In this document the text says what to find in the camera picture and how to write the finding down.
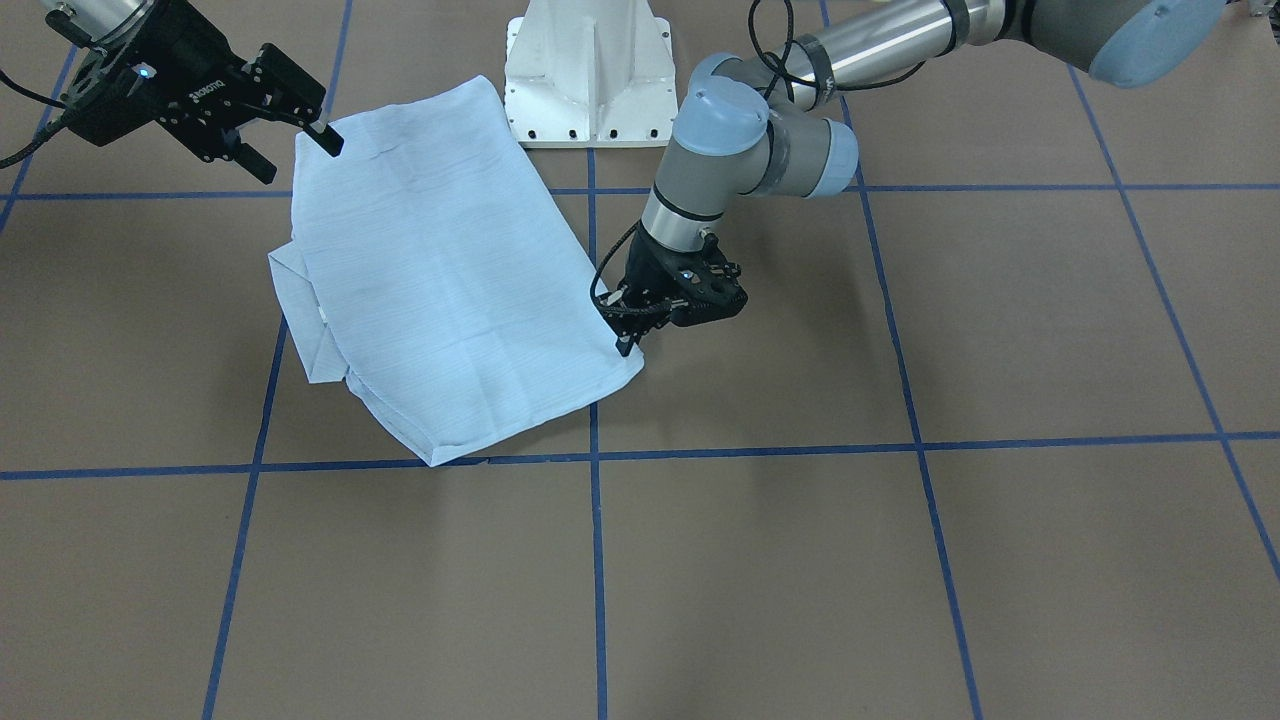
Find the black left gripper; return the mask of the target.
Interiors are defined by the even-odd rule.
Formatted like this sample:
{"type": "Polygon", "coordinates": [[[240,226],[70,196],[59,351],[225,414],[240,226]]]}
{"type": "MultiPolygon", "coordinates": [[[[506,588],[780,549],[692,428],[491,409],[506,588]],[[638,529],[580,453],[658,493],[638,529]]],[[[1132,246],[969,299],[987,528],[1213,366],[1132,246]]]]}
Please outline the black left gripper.
{"type": "Polygon", "coordinates": [[[653,331],[730,319],[748,304],[741,266],[724,256],[718,236],[703,229],[698,238],[699,250],[678,252],[644,228],[630,228],[596,264],[596,310],[617,337],[621,357],[637,354],[640,340],[653,331]],[[623,278],[609,290],[602,274],[625,243],[623,278]]]}

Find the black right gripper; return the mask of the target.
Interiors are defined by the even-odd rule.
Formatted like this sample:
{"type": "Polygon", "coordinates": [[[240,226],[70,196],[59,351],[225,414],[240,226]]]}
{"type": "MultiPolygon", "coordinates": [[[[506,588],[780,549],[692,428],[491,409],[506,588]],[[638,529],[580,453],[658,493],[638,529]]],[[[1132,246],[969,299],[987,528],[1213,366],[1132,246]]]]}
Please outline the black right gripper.
{"type": "Polygon", "coordinates": [[[241,138],[253,120],[298,127],[330,158],[344,147],[317,79],[273,44],[237,55],[188,1],[63,1],[60,35],[86,51],[60,127],[95,146],[157,123],[197,159],[232,161],[262,184],[278,168],[241,138]]]}

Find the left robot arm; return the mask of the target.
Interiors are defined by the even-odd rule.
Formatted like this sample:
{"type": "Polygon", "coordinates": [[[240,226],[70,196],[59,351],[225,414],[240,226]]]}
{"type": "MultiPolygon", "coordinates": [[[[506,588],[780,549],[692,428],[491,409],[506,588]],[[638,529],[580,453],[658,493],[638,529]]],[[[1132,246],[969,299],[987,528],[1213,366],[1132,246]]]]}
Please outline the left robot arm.
{"type": "Polygon", "coordinates": [[[748,302],[717,227],[736,197],[842,193],[860,150],[814,117],[838,96],[887,88],[966,46],[1025,44],[1117,88],[1149,85],[1211,35],[1222,1],[888,1],[768,51],[716,54],[687,81],[645,208],[620,238],[620,283],[591,301],[621,356],[667,325],[736,316],[748,302]]]}

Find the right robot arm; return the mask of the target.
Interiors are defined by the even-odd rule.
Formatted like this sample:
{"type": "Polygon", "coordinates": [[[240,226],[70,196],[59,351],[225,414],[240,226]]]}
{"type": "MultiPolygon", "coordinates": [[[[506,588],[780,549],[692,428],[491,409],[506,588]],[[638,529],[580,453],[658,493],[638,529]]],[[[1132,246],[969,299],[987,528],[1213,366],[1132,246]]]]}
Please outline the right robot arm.
{"type": "Polygon", "coordinates": [[[250,59],[188,1],[47,1],[46,24],[84,50],[61,96],[61,113],[41,129],[67,129],[102,147],[160,126],[197,159],[229,161],[271,183],[276,167],[242,140],[255,120],[293,126],[338,156],[326,90],[274,44],[250,59]]]}

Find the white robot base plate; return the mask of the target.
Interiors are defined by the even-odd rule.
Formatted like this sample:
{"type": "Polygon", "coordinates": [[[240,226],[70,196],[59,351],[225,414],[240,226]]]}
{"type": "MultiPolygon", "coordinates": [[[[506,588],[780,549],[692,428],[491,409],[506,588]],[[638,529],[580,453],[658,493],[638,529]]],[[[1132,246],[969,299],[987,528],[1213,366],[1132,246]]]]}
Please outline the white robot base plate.
{"type": "Polygon", "coordinates": [[[526,149],[664,147],[672,28],[648,1],[530,1],[506,27],[506,115],[526,149]]]}

